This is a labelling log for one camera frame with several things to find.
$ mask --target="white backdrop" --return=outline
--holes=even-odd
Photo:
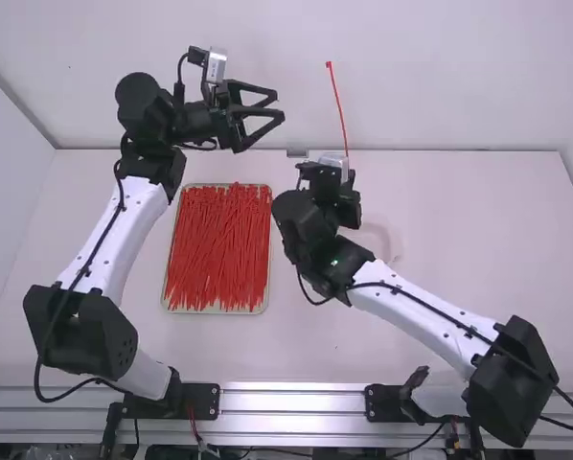
[[[341,145],[332,59],[354,147],[560,150],[573,178],[573,0],[0,0],[0,75],[61,147],[116,146],[118,80],[170,88],[190,44],[279,91],[260,147]]]
[[[0,90],[0,296],[54,154]]]

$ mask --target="aluminum rail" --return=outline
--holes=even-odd
[[[221,387],[218,419],[197,423],[204,439],[218,446],[408,448],[436,427],[369,423],[363,415],[362,383],[229,382]],[[65,389],[46,387],[44,392],[53,396]],[[107,407],[121,399],[96,386],[43,404],[31,386],[0,386],[0,443],[98,444]],[[559,397],[551,398],[544,414],[573,423],[570,408]],[[139,427],[142,445],[195,443],[187,421],[140,420]],[[462,426],[459,431],[466,432]],[[488,449],[506,448],[482,434]],[[134,442],[132,421],[122,421],[117,443]],[[468,445],[466,437],[462,445]],[[428,446],[442,448],[444,442],[438,438]],[[573,450],[573,431],[539,422],[525,447]]]

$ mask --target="black cable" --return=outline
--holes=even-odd
[[[403,455],[406,455],[410,452],[413,452],[415,450],[418,450],[420,448],[422,448],[425,444],[427,444],[429,441],[431,441],[433,438],[436,437],[436,435],[440,432],[440,430],[442,430],[442,428],[444,427],[444,425],[446,425],[446,422],[442,422],[424,441],[420,442],[419,444],[417,444],[416,446],[412,447],[412,448],[406,448],[404,450],[400,450],[397,453],[394,453],[393,455],[391,455],[390,457],[386,457],[387,459],[391,459],[391,458],[398,458],[401,457]]]
[[[285,448],[251,448],[251,451],[286,453],[288,455],[295,455],[296,457],[312,458],[311,453],[295,452],[293,450],[287,450]]]
[[[184,64],[184,59],[189,56],[188,53],[182,55],[182,57],[178,60],[178,83],[182,82],[182,64]]]
[[[302,281],[302,274],[300,273],[299,269],[297,269],[297,282],[299,283],[299,287],[301,288],[302,292],[304,293],[304,297],[306,297],[306,300],[308,302],[310,302],[313,305],[323,305],[326,304],[327,302],[329,302],[330,300],[333,299],[333,297],[327,297],[323,300],[312,300],[312,298],[309,296],[309,294],[306,292],[306,289],[304,288],[304,283]]]
[[[425,300],[420,299],[419,297],[417,297],[414,294],[411,294],[410,292],[403,290],[401,287],[397,287],[397,286],[392,286],[392,285],[388,285],[386,283],[383,282],[370,282],[370,283],[359,283],[358,285],[353,285],[350,287],[347,287],[347,290],[353,290],[353,289],[357,289],[357,288],[372,288],[372,287],[377,287],[377,288],[387,288],[387,289],[391,289],[391,291],[394,294],[401,294],[404,297],[407,297],[408,299],[416,302],[417,304],[421,305],[422,307],[425,307],[426,309],[433,311],[434,313],[442,316],[443,318],[445,318],[446,321],[449,321],[450,323],[454,324],[457,328],[459,329],[463,329],[464,331],[466,331],[467,334],[472,335],[476,338],[478,338],[479,340],[482,340],[483,342],[485,342],[487,345],[489,345],[493,350],[495,350],[496,352],[500,353],[501,355],[505,356],[507,359],[509,359],[510,361],[514,362],[515,364],[517,364],[518,366],[520,366],[521,368],[525,369],[526,371],[528,371],[529,373],[531,373],[532,375],[534,375],[536,378],[544,381],[547,379],[546,376],[543,376],[540,372],[538,372],[536,369],[534,369],[532,366],[530,366],[529,364],[527,364],[525,361],[521,360],[520,358],[516,357],[515,355],[513,355],[512,353],[510,353],[508,350],[505,350],[503,347],[501,347],[500,345],[495,344],[492,340],[490,340],[489,338],[487,338],[486,336],[484,336],[483,334],[481,334],[480,332],[478,332],[475,328],[468,326],[464,323],[462,323],[461,321],[459,321],[456,318],[453,318],[452,316],[450,316],[447,313],[444,313],[441,310],[438,310],[437,308],[433,307],[432,305],[429,305]],[[572,407],[573,409],[573,400],[565,393],[563,392],[563,390],[561,390],[558,385],[556,385],[554,382],[551,382],[553,385],[553,390],[563,398],[563,400],[568,403],[568,405],[570,407]],[[573,425],[568,425],[565,424],[564,422],[560,422],[558,420],[555,419],[551,419],[549,417],[546,417],[544,415],[540,415],[539,416],[540,420],[544,420],[545,422],[555,425],[555,426],[560,426],[562,428],[565,429],[569,429],[570,431],[573,431]]]
[[[135,427],[135,451],[140,448],[140,427],[137,425],[137,417],[133,419],[133,426]]]
[[[125,135],[121,139],[121,153],[125,152],[126,143],[127,143],[127,138]],[[55,330],[55,325],[57,323],[57,320],[58,320],[62,310],[67,305],[67,301],[69,300],[69,296],[74,291],[74,288],[78,285],[78,283],[80,282],[82,277],[88,276],[90,274],[90,266],[93,264],[93,260],[95,259],[95,256],[97,255],[100,248],[102,247],[103,241],[105,240],[105,238],[107,237],[107,234],[109,233],[112,226],[114,225],[114,222],[116,222],[117,217],[121,214],[121,212],[126,211],[125,191],[123,189],[123,183],[122,183],[121,179],[118,177],[118,168],[119,168],[120,164],[121,164],[121,160],[118,160],[116,163],[114,163],[114,168],[113,168],[114,177],[116,178],[116,183],[118,185],[118,190],[119,190],[119,202],[118,202],[118,205],[116,207],[116,210],[114,211],[112,218],[110,219],[109,223],[106,225],[105,229],[103,230],[102,234],[100,235],[99,239],[97,240],[97,243],[95,243],[93,250],[91,251],[88,258],[86,259],[86,262],[84,262],[84,264],[82,265],[78,274],[76,275],[76,278],[74,278],[74,281],[72,282],[72,284],[63,293],[63,295],[60,299],[60,302],[58,303],[57,308],[55,309],[53,317],[50,320],[50,323],[48,323],[48,328],[46,329],[46,334],[44,334],[44,338],[42,340],[42,346],[39,350],[39,353],[37,354],[37,361],[35,362],[35,369],[34,369],[34,391],[35,391],[35,395],[37,396],[37,398],[43,403],[55,403],[56,401],[60,401],[64,398],[67,398],[69,395],[71,395],[75,391],[80,390],[83,386],[88,385],[89,383],[97,383],[97,384],[102,383],[102,384],[112,388],[113,390],[119,391],[121,393],[126,393],[126,391],[122,390],[121,388],[118,388],[117,386],[113,385],[109,381],[95,377],[95,378],[87,379],[87,380],[84,380],[84,381],[78,383],[77,385],[71,387],[69,390],[65,391],[64,393],[61,393],[60,395],[54,396],[52,398],[48,398],[48,397],[45,397],[41,393],[41,388],[40,388],[40,383],[39,383],[39,374],[40,374],[41,366],[44,362],[44,359],[46,358],[46,352],[48,350],[48,342],[50,341],[50,339],[52,337],[52,334]]]
[[[205,143],[205,142],[208,142],[212,145],[211,146],[203,146],[203,143]],[[211,137],[209,137],[207,139],[204,139],[202,141],[201,145],[182,143],[182,144],[178,144],[178,146],[182,149],[188,149],[188,150],[211,151],[211,150],[217,149],[218,142],[216,141],[216,139],[212,139]]]

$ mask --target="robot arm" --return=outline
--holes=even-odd
[[[159,416],[183,409],[177,371],[138,348],[138,334],[119,309],[126,278],[180,186],[186,166],[181,149],[207,150],[203,146],[210,144],[241,152],[285,119],[282,111],[266,108],[277,100],[276,91],[223,79],[223,53],[190,47],[185,57],[203,69],[202,101],[184,102],[180,78],[174,95],[148,74],[130,74],[119,82],[118,118],[126,135],[122,158],[114,167],[114,192],[89,239],[57,281],[49,287],[32,286],[25,296],[23,307],[38,353],[34,389],[43,402],[74,390],[56,398],[41,395],[39,370],[45,365],[94,376],[82,384],[103,382],[141,403],[154,402],[150,410]],[[243,105],[242,91],[264,99]],[[269,122],[248,134],[243,124],[248,117]]]
[[[297,189],[275,198],[272,215],[298,276],[326,299],[368,311],[417,338],[463,379],[463,387],[431,400],[424,385],[428,368],[420,367],[387,397],[395,399],[392,405],[420,424],[444,415],[468,416],[499,440],[522,447],[559,382],[536,328],[517,316],[501,325],[457,308],[337,235],[339,226],[357,229],[361,223],[348,158],[323,155],[297,168]],[[299,188],[302,180],[309,182],[306,190]],[[373,387],[369,393],[375,393]],[[382,421],[374,418],[368,412],[371,422]]]

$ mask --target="pile of red zip ties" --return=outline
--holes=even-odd
[[[254,311],[267,286],[271,190],[266,185],[182,190],[165,299],[170,311]]]

